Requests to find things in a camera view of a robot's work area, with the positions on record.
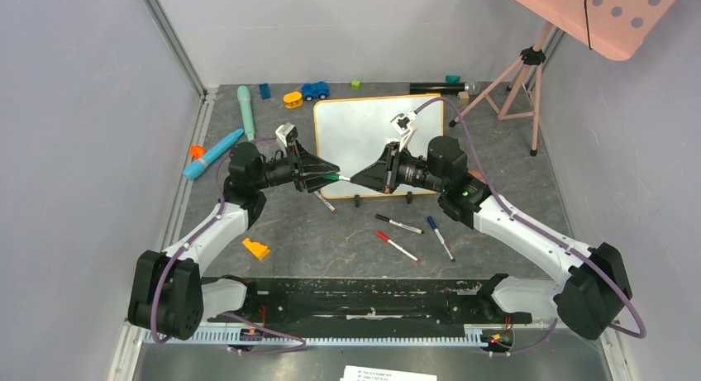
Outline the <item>green whiteboard marker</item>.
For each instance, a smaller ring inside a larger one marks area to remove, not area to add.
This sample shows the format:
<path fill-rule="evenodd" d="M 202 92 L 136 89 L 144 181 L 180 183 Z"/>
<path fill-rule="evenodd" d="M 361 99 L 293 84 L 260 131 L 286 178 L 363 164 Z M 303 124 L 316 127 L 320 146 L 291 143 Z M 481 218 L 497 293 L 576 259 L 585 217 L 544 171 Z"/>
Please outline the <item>green whiteboard marker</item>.
<path fill-rule="evenodd" d="M 346 182 L 350 182 L 350 180 L 351 180 L 349 177 L 343 176 L 343 175 L 340 175 L 340 174 L 327 174 L 327 175 L 324 175 L 323 178 L 328 179 L 328 180 L 331 180 L 331 181 L 346 181 Z"/>

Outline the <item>orange framed whiteboard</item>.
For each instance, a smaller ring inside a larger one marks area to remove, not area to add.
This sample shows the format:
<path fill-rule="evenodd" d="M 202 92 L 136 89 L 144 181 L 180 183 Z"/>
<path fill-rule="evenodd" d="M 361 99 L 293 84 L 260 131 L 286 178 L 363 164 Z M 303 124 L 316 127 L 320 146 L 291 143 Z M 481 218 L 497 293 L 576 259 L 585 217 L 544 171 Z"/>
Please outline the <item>orange framed whiteboard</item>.
<path fill-rule="evenodd" d="M 438 94 L 402 95 L 378 98 L 323 100 L 313 108 L 316 154 L 340 168 L 340 175 L 351 177 L 381 156 L 384 146 L 399 141 L 401 135 L 391 125 L 400 113 L 416 110 Z M 427 155 L 427 145 L 444 133 L 444 105 L 434 102 L 417 114 L 416 133 L 408 144 L 413 156 Z M 347 181 L 333 182 L 321 189 L 327 199 L 377 198 L 433 194 L 422 188 L 400 185 L 392 194 L 377 193 Z"/>

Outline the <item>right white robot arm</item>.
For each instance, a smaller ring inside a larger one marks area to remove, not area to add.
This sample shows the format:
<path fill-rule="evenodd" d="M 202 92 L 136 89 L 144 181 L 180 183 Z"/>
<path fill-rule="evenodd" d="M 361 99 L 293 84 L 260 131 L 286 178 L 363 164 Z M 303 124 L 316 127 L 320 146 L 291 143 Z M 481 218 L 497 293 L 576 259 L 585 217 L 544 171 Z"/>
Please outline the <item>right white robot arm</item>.
<path fill-rule="evenodd" d="M 446 136 L 429 141 L 425 158 L 390 142 L 350 182 L 378 193 L 393 193 L 400 185 L 438 193 L 438 204 L 450 219 L 501 241 L 552 278 L 550 300 L 573 332 L 596 340 L 607 328 L 617 330 L 614 320 L 632 298 L 619 250 L 567 238 L 519 211 L 473 176 L 467 159 L 458 140 Z"/>

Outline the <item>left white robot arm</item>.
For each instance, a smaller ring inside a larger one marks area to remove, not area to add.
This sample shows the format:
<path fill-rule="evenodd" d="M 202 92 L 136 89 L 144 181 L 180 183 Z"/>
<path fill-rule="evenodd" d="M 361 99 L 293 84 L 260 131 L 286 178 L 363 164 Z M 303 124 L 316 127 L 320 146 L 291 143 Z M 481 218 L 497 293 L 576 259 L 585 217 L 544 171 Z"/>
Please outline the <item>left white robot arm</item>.
<path fill-rule="evenodd" d="M 290 141 L 281 158 L 267 159 L 256 144 L 232 146 L 229 172 L 220 198 L 193 231 L 161 252 L 145 251 L 136 262 L 127 320 L 150 331 L 157 344 L 186 341 L 202 321 L 230 312 L 240 321 L 253 319 L 259 298 L 239 277 L 224 276 L 204 283 L 203 273 L 236 238 L 259 219 L 266 204 L 264 190 L 292 183 L 313 193 L 331 183 L 339 166 Z"/>

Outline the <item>red whiteboard marker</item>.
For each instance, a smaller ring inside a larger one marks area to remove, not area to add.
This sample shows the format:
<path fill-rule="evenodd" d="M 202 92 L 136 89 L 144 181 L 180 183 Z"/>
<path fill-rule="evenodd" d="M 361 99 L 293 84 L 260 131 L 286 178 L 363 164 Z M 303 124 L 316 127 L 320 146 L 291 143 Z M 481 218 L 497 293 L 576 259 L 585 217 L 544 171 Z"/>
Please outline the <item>red whiteboard marker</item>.
<path fill-rule="evenodd" d="M 389 245 L 391 245 L 393 248 L 395 248 L 396 250 L 398 250 L 400 253 L 406 255 L 406 256 L 407 256 L 409 259 L 411 259 L 413 262 L 415 262 L 415 263 L 420 263 L 420 262 L 421 262 L 421 259 L 420 259 L 420 258 L 418 258 L 417 256 L 415 256 L 415 255 L 409 253 L 409 252 L 408 252 L 407 250 L 405 250 L 400 244 L 398 244 L 397 242 L 393 241 L 393 240 L 390 239 L 388 236 L 386 236 L 382 231 L 376 231 L 376 232 L 375 232 L 375 235 L 377 235 L 378 238 L 380 238 L 381 240 L 385 241 L 386 243 L 388 243 Z"/>

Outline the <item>yellow oval toy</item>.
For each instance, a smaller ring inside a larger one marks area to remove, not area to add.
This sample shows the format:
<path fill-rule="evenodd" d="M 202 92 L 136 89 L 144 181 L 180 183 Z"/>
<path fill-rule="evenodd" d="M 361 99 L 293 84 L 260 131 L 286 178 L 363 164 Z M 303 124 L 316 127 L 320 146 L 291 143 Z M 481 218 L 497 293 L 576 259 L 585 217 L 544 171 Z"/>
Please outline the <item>yellow oval toy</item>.
<path fill-rule="evenodd" d="M 283 97 L 283 101 L 287 109 L 293 109 L 303 105 L 304 97 L 301 92 L 294 91 L 286 93 Z"/>

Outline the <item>blue toy car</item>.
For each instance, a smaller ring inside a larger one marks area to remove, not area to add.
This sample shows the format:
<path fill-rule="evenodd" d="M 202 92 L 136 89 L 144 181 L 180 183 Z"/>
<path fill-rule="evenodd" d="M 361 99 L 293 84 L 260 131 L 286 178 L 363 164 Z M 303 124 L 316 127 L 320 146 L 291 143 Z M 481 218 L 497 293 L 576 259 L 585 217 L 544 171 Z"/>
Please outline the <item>blue toy car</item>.
<path fill-rule="evenodd" d="M 324 81 L 304 83 L 301 87 L 301 94 L 305 102 L 311 102 L 314 99 L 326 99 L 330 97 L 330 88 L 328 83 Z"/>

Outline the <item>dark blue block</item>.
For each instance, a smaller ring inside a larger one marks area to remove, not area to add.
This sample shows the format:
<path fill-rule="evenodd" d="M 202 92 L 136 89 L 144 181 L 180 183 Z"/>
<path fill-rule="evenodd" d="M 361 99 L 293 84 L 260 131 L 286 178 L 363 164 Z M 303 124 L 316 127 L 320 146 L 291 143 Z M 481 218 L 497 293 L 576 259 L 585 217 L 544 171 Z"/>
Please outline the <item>dark blue block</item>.
<path fill-rule="evenodd" d="M 264 100 L 270 99 L 272 97 L 270 87 L 267 83 L 261 83 L 259 85 L 260 97 Z"/>

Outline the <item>orange toy piece right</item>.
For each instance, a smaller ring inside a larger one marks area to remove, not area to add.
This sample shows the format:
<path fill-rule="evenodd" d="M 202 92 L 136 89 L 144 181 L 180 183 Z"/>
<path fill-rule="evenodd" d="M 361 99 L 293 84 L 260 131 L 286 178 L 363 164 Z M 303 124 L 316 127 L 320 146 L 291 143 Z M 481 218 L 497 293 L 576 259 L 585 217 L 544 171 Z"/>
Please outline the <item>orange toy piece right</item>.
<path fill-rule="evenodd" d="M 473 177 L 475 177 L 476 179 L 478 179 L 480 182 L 486 183 L 485 177 L 482 175 L 482 173 L 481 173 L 479 170 L 477 170 L 477 169 L 472 169 L 472 170 L 470 171 L 470 174 L 471 174 Z"/>

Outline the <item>mint green toy microphone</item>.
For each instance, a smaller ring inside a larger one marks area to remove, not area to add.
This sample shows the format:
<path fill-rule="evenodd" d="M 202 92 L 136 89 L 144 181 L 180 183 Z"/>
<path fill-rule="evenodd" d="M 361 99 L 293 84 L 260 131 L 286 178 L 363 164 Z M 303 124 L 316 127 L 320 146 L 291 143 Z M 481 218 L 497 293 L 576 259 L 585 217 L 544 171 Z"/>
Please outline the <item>mint green toy microphone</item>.
<path fill-rule="evenodd" d="M 236 90 L 236 96 L 240 104 L 244 134 L 247 140 L 253 141 L 255 139 L 255 123 L 251 106 L 250 90 L 246 86 L 239 86 Z"/>

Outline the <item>small orange toy piece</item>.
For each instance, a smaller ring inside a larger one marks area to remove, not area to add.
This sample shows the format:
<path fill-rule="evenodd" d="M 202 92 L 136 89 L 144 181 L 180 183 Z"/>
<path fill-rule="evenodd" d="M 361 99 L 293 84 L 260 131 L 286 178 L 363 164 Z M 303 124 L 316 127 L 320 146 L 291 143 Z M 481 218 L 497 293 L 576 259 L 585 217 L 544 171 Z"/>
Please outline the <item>small orange toy piece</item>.
<path fill-rule="evenodd" d="M 206 152 L 206 149 L 200 145 L 191 145 L 188 150 L 188 153 L 193 160 L 202 158 Z"/>

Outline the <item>beige wooden cube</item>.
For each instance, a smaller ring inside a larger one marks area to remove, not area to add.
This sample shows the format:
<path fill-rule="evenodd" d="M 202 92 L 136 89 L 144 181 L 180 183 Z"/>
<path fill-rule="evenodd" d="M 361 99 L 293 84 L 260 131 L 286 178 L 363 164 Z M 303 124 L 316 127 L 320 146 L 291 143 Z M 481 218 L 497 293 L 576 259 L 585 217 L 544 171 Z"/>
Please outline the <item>beige wooden cube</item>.
<path fill-rule="evenodd" d="M 467 92 L 457 94 L 457 102 L 462 105 L 467 105 L 470 102 L 470 95 Z"/>

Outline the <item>blue toy marker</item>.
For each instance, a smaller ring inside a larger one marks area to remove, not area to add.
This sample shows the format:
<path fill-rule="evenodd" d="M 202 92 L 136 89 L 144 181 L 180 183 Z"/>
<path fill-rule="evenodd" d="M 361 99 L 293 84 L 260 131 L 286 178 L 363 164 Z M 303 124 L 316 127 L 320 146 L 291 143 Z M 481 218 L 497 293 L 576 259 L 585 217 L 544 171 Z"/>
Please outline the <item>blue toy marker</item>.
<path fill-rule="evenodd" d="M 229 150 L 244 134 L 242 128 L 229 133 L 227 136 L 218 141 L 214 146 L 206 149 L 206 154 L 199 159 L 191 160 L 188 165 L 185 166 L 182 175 L 187 180 L 197 179 L 210 164 L 213 164 L 217 159 L 219 159 L 227 150 Z"/>

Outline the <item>pink perforated panel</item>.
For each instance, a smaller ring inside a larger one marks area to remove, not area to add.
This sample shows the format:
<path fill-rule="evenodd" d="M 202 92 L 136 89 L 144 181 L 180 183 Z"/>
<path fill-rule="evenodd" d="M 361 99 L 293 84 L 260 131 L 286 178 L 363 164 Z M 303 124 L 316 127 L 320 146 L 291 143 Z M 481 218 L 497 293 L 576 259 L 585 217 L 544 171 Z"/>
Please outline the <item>pink perforated panel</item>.
<path fill-rule="evenodd" d="M 514 0 L 591 50 L 629 60 L 676 0 Z"/>

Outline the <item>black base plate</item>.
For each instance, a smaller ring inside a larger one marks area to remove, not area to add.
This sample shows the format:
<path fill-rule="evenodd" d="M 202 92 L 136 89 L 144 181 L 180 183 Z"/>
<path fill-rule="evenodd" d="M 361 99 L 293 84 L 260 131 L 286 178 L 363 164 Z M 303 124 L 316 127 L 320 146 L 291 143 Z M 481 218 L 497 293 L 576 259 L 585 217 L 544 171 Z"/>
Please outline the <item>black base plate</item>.
<path fill-rule="evenodd" d="M 458 336 L 465 325 L 523 325 L 505 312 L 491 279 L 245 279 L 236 315 L 299 337 Z"/>

